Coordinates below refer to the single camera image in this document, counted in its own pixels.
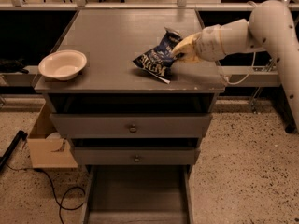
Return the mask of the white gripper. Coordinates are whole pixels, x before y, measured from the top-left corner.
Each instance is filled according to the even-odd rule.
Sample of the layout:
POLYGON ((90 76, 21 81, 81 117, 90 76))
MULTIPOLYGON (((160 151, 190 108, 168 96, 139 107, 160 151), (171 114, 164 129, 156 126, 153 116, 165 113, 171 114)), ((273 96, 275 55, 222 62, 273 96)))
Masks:
POLYGON ((209 26, 201 32, 188 35, 173 48, 172 54, 179 55, 182 63, 200 63, 202 60, 215 62, 223 59, 226 54, 221 41, 221 26, 209 26))

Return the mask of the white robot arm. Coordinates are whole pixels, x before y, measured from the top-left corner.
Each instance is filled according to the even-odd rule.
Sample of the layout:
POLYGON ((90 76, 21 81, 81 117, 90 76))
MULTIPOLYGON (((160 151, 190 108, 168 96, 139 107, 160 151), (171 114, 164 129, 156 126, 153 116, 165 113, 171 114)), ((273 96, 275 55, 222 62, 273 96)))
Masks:
POLYGON ((278 0, 253 7, 247 20, 214 25, 184 38, 173 49, 185 61, 215 62, 236 53, 266 51, 274 60, 295 125, 299 128, 299 43, 292 14, 278 0))

